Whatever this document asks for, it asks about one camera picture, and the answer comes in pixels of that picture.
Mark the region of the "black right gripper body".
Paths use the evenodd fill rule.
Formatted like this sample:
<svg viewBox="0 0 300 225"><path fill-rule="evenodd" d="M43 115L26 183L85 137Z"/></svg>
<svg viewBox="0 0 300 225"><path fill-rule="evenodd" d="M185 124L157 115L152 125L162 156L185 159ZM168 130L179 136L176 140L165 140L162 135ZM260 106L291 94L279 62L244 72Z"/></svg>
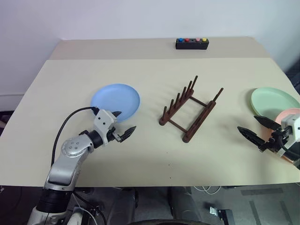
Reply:
<svg viewBox="0 0 300 225"><path fill-rule="evenodd" d="M278 128L271 133L271 138L261 146L259 146L260 152L264 152L266 149L277 153L285 154L288 149L285 147L284 140L288 140L289 135L291 134L290 128Z"/></svg>

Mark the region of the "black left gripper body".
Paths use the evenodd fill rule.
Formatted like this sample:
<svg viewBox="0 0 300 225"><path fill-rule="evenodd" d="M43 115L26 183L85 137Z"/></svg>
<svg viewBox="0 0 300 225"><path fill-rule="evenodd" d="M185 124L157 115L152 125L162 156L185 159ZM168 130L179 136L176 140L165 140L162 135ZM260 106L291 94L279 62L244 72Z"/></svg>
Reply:
<svg viewBox="0 0 300 225"><path fill-rule="evenodd" d="M106 134L108 142L116 140L117 142L122 142L121 137L115 132L116 128L112 127Z"/></svg>

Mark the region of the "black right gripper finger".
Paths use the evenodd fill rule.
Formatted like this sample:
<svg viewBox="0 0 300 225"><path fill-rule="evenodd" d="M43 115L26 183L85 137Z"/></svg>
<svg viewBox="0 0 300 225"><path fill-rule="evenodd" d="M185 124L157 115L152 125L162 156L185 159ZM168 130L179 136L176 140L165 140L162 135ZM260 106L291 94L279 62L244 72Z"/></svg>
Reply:
<svg viewBox="0 0 300 225"><path fill-rule="evenodd" d="M261 152L266 150L265 141L258 137L256 133L244 127L237 127L237 129L248 141L256 145Z"/></svg>
<svg viewBox="0 0 300 225"><path fill-rule="evenodd" d="M264 127L271 129L271 130L277 130L279 128L281 128L281 125L276 123L275 121L269 119L268 117L264 117L264 116L259 116L256 115L254 116L254 118Z"/></svg>

